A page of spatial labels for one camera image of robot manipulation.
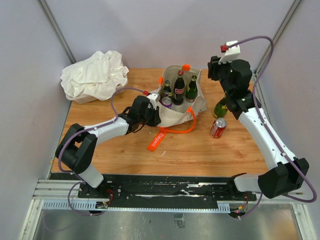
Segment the gray wall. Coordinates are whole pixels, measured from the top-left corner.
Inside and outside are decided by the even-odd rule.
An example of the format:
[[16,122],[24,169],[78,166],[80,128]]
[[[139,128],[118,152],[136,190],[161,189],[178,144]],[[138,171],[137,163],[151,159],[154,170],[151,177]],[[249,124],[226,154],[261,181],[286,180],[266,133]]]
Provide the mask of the gray wall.
[[[206,67],[226,41],[273,37],[293,0],[47,0],[77,61],[116,50],[131,68]],[[255,68],[268,46],[241,46]]]
[[[274,128],[310,164],[308,178],[320,195],[320,1],[304,1],[276,46],[261,78]],[[320,238],[320,200],[308,205]]]
[[69,62],[35,0],[1,1],[0,33],[0,239],[16,240],[67,115]]

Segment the crumpled white cloth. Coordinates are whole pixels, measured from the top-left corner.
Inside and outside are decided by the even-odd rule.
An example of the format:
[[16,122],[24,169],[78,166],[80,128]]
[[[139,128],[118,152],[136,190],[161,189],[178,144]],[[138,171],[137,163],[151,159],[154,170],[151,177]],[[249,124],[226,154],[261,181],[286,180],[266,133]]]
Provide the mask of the crumpled white cloth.
[[67,66],[62,71],[61,86],[68,100],[93,96],[99,100],[111,98],[116,87],[128,82],[128,68],[117,51],[104,54],[96,51],[86,60]]

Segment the gray floor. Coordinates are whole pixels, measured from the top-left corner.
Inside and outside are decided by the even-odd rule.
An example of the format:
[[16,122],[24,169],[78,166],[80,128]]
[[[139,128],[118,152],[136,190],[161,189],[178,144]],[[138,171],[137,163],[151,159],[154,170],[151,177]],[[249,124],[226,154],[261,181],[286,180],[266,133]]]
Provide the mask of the gray floor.
[[172,212],[109,211],[88,217],[45,210],[41,216],[34,240],[300,239],[290,205],[261,205],[242,220],[224,213],[186,213],[184,226]]

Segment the wooden table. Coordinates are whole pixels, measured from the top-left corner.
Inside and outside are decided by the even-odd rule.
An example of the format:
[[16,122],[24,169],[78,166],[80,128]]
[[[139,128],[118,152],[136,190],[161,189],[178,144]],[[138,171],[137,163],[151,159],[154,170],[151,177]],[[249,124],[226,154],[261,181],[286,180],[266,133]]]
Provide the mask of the wooden table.
[[[128,74],[127,87],[151,91],[158,87],[162,68],[132,68]],[[185,176],[224,176],[239,173],[265,173],[268,169],[256,143],[245,127],[228,112],[227,128],[219,139],[209,134],[215,120],[214,107],[224,96],[220,83],[208,79],[208,70],[202,72],[200,82],[207,111],[197,118],[195,129],[187,134],[168,133],[154,152],[147,146],[158,133],[157,127],[145,126],[138,133],[118,136],[96,147],[93,164],[101,173],[150,174]],[[116,95],[114,105],[118,112],[131,106],[140,93],[126,90]],[[70,125],[93,125],[115,116],[110,100],[86,104],[72,103],[63,135]],[[185,122],[173,129],[188,129],[192,122]],[[55,160],[52,172],[59,172]]]

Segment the bottle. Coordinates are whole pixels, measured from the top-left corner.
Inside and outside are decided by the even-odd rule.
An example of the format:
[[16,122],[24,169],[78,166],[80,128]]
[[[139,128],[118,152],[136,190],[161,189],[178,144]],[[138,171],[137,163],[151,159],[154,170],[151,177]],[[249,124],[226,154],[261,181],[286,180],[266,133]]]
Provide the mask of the bottle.
[[185,92],[185,81],[184,81],[184,71],[178,71],[178,78],[174,83],[174,98],[173,103],[175,105],[181,105],[184,102],[184,92]]
[[186,87],[186,94],[185,94],[185,100],[187,100],[190,103],[193,103],[198,96],[198,88],[197,88],[197,76],[193,75],[191,77],[191,81],[189,85]]
[[161,99],[162,98],[170,98],[171,100],[173,98],[172,90],[170,88],[170,81],[168,81],[168,80],[166,80],[164,82],[164,88],[163,88],[162,94],[161,94]]
[[218,119],[218,118],[223,118],[228,112],[227,108],[227,100],[226,100],[226,95],[215,105],[214,111],[213,111],[213,116]]

